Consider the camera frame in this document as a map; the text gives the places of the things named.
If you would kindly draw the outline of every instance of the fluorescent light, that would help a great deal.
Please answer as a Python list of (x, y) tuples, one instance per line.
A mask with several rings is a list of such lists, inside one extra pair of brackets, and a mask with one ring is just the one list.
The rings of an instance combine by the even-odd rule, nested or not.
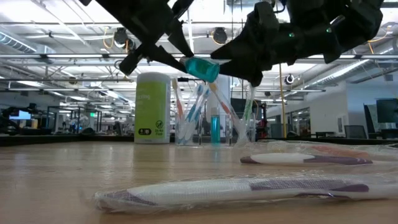
[(57, 96), (65, 96), (65, 95), (62, 95), (61, 93), (57, 93), (57, 92), (54, 92), (54, 91), (51, 91), (50, 93), (52, 93), (54, 95), (57, 95)]
[(9, 91), (40, 91), (40, 89), (36, 88), (10, 88)]
[(107, 94), (110, 97), (113, 98), (119, 98), (119, 95), (117, 93), (115, 93), (114, 91), (107, 91), (105, 94)]
[(106, 91), (106, 90), (108, 90), (108, 89), (101, 89), (101, 88), (99, 88), (99, 89), (90, 89), (90, 88), (87, 88), (87, 89), (77, 89), (78, 91)]
[(398, 55), (363, 55), (361, 59), (398, 59)]
[[(323, 55), (312, 55), (309, 56), (308, 58), (311, 59), (323, 59)], [(346, 58), (355, 58), (355, 55), (340, 55), (341, 59), (346, 59)]]
[(74, 100), (80, 100), (80, 101), (86, 101), (89, 100), (85, 97), (81, 97), (81, 96), (71, 96), (70, 98), (74, 99)]
[(274, 102), (274, 101), (282, 102), (282, 100), (272, 100), (272, 99), (265, 99), (265, 100), (261, 100), (261, 101), (264, 101), (264, 102)]
[(355, 55), (340, 55), (340, 58), (355, 58)]
[(267, 103), (267, 105), (282, 105), (282, 103)]
[(127, 54), (110, 54), (109, 57), (111, 58), (125, 58)]
[(107, 54), (109, 54), (109, 51), (106, 49), (100, 49), (101, 51), (105, 51)]
[(74, 89), (49, 89), (46, 88), (44, 91), (75, 91)]
[(324, 91), (326, 91), (326, 90), (296, 90), (292, 94), (296, 94), (296, 93), (317, 93), (317, 92), (324, 92)]
[(48, 58), (102, 58), (100, 54), (54, 54), (47, 55)]
[(42, 87), (43, 85), (38, 83), (38, 82), (32, 82), (32, 81), (18, 81), (20, 84), (24, 85), (29, 85), (29, 86), (34, 86), (34, 87)]
[(308, 58), (323, 59), (323, 55), (312, 55), (309, 56)]
[(0, 58), (41, 58), (37, 54), (2, 54)]

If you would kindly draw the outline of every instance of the table surface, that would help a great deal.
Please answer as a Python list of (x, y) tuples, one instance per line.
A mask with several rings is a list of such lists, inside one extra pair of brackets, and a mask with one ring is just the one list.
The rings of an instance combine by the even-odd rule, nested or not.
[(297, 199), (179, 213), (101, 213), (98, 190), (214, 175), (284, 172), (242, 165), (230, 148), (187, 149), (128, 142), (0, 147), (0, 223), (397, 223), (396, 200)]

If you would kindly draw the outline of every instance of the ceiling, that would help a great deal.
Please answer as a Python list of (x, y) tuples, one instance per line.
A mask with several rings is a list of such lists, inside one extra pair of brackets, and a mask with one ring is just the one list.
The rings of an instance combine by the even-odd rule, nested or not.
[[(85, 7), (77, 0), (45, 0), (42, 1), (47, 9), (45, 10), (32, 1), (35, 0), (2, 0), (0, 2), (0, 28), (6, 29), (8, 32), (34, 44), (46, 45), (57, 54), (106, 54), (108, 52), (111, 54), (125, 54), (123, 49), (115, 45), (108, 48), (112, 43), (111, 38), (113, 32), (117, 27), (120, 27), (120, 24), (97, 2), (93, 1), (88, 7)], [(169, 4), (172, 5), (174, 2), (175, 0), (169, 1)], [(189, 16), (192, 24), (190, 25), (187, 23), (188, 13), (185, 13), (181, 18), (186, 21), (183, 25), (183, 31), (188, 43), (190, 42), (190, 26), (192, 26), (193, 45), (191, 45), (191, 48), (193, 51), (196, 54), (209, 54), (220, 47), (211, 37), (207, 37), (207, 34), (211, 33), (215, 27), (224, 27), (229, 39), (231, 39), (233, 35), (238, 35), (243, 26), (243, 22), (246, 20), (247, 14), (253, 9), (254, 2), (256, 1), (245, 0), (243, 1), (242, 7), (239, 4), (235, 4), (235, 6), (232, 7), (231, 5), (225, 6), (224, 0), (195, 0), (189, 9)], [(384, 37), (384, 39), (373, 43), (374, 48), (389, 41), (394, 36), (396, 28), (395, 23), (398, 20), (398, 10), (396, 8), (385, 8), (382, 9), (382, 11), (384, 19), (376, 38)], [(280, 21), (289, 21), (289, 15), (286, 11), (277, 16)], [(65, 23), (66, 26), (60, 25), (59, 21)], [(390, 26), (390, 33), (385, 35), (387, 25)], [(83, 39), (87, 44), (84, 44), (79, 38)], [(170, 53), (180, 54), (180, 52), (168, 43), (165, 38), (161, 38), (158, 44), (162, 45)], [(350, 53), (366, 54), (369, 53), (369, 47), (367, 45), (362, 45), (356, 47), (354, 52)], [(0, 54), (20, 54), (20, 52), (0, 44)], [(105, 63), (104, 60), (79, 60), (78, 62), (82, 66), (52, 66), (49, 67), (47, 73), (45, 71), (45, 64), (40, 64), (40, 62), (36, 60), (15, 59), (8, 60), (8, 62), (18, 64), (41, 77), (45, 74), (51, 74), (51, 78), (79, 77), (107, 79), (105, 82), (102, 82), (102, 86), (105, 88), (135, 89), (136, 83), (134, 81), (137, 75), (146, 72), (162, 72), (171, 77), (193, 78), (186, 73), (155, 62), (151, 64), (141, 62), (136, 72), (128, 77), (130, 82), (115, 81), (123, 79), (124, 75), (114, 68), (112, 60), (110, 62), (108, 61), (106, 66), (101, 65)], [(68, 62), (68, 59), (59, 58), (56, 62), (64, 63)], [(339, 63), (325, 65), (319, 61), (314, 63), (311, 60), (307, 60), (292, 66), (282, 64), (281, 74), (283, 77), (289, 74), (297, 77), (296, 85), (294, 85), (297, 86), (313, 80), (317, 76), (338, 65)], [(278, 65), (274, 66), (272, 70), (263, 73), (264, 78), (256, 93), (257, 99), (266, 98), (264, 96), (265, 90), (278, 90), (280, 88), (278, 79), (279, 73)], [(235, 80), (233, 83), (235, 83), (234, 87), (236, 89), (241, 88), (241, 82)], [(185, 89), (192, 89), (193, 86), (195, 86), (195, 82), (193, 81), (180, 84), (181, 87)], [(21, 83), (13, 83), (13, 85), (20, 86)], [(76, 88), (75, 86), (71, 87), (69, 83), (50, 82), (44, 83), (44, 85)], [(243, 85), (244, 88), (247, 87), (247, 83), (243, 83)], [(118, 94), (123, 96), (124, 99), (130, 101), (135, 100), (135, 91), (124, 91)], [(87, 98), (96, 98), (98, 94), (90, 93), (86, 96)], [(233, 92), (233, 97), (240, 96), (241, 94), (239, 92)]]

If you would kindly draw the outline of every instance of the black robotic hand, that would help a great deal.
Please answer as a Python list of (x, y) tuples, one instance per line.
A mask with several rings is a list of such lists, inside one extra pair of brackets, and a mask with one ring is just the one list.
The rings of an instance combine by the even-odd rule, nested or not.
[(293, 65), (299, 58), (323, 54), (330, 63), (353, 47), (376, 36), (383, 0), (288, 0), (291, 23), (279, 24), (272, 7), (259, 2), (242, 33), (211, 54), (228, 59), (220, 73), (258, 86), (262, 71), (273, 65)]
[[(87, 5), (91, 0), (80, 0)], [(96, 0), (141, 45), (124, 59), (120, 70), (129, 75), (146, 58), (186, 72), (156, 42), (167, 34), (170, 43), (186, 57), (192, 57), (179, 17), (193, 0), (178, 0), (172, 8), (168, 0)], [(353, 47), (376, 36), (382, 21), (383, 0), (280, 0), (290, 15), (290, 23), (279, 24), (272, 5), (259, 2), (248, 14), (242, 33), (211, 54), (213, 59), (229, 60), (220, 73), (243, 78), (253, 86), (262, 80), (262, 71), (278, 63), (293, 65), (299, 58), (323, 54), (330, 63)]]

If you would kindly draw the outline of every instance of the packaged toothbrush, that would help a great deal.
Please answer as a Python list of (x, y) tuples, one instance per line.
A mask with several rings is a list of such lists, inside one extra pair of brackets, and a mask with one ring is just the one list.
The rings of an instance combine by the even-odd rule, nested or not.
[(157, 213), (199, 208), (247, 207), (293, 198), (379, 200), (398, 197), (396, 174), (247, 175), (166, 182), (95, 193), (95, 207), (104, 212)]

